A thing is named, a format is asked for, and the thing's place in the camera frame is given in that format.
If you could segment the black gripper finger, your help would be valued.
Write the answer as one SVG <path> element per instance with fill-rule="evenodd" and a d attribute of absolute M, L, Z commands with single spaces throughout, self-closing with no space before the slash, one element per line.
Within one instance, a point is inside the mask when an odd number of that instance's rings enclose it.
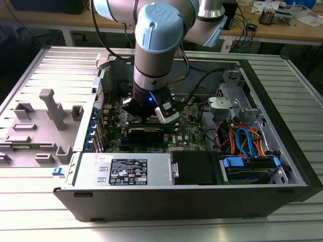
<path fill-rule="evenodd" d="M 150 108 L 141 105 L 133 98 L 124 98 L 122 100 L 122 109 L 132 116 L 140 117 L 142 123 L 145 123 L 151 117 Z"/>

